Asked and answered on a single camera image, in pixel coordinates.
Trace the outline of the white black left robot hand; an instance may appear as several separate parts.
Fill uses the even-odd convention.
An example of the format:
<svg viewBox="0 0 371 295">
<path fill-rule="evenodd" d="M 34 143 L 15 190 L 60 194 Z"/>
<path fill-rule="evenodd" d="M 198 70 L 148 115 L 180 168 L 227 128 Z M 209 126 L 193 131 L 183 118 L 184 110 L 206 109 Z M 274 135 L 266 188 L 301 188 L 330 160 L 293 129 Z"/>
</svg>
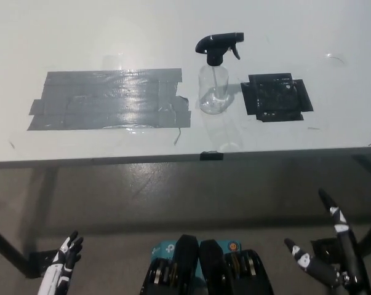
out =
<svg viewBox="0 0 371 295">
<path fill-rule="evenodd" d="M 78 231 L 65 239 L 43 276 L 38 295 L 68 294 L 74 267 L 81 259 L 83 240 Z"/>
</svg>

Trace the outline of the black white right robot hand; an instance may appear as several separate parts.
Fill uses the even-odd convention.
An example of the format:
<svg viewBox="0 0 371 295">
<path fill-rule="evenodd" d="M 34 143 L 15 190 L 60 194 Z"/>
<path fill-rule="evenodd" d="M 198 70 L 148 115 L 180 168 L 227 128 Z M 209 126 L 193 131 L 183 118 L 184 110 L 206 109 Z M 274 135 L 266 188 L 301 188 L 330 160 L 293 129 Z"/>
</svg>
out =
<svg viewBox="0 0 371 295">
<path fill-rule="evenodd" d="M 324 208 L 333 219 L 340 250 L 340 268 L 336 269 L 322 259 L 310 255 L 289 238 L 284 240 L 286 247 L 299 268 L 319 283 L 330 288 L 342 286 L 349 294 L 371 294 L 369 276 L 351 226 L 340 207 L 325 190 L 319 189 L 318 194 Z"/>
</svg>

